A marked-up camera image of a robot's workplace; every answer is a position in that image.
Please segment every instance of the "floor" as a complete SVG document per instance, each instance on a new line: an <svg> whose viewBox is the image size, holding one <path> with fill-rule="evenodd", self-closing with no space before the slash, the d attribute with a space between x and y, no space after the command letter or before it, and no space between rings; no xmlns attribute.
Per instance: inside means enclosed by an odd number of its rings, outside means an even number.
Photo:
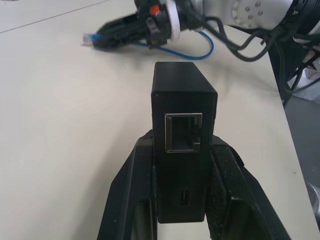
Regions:
<svg viewBox="0 0 320 240"><path fill-rule="evenodd" d="M285 113L304 180L320 188L320 105L293 97Z"/></svg>

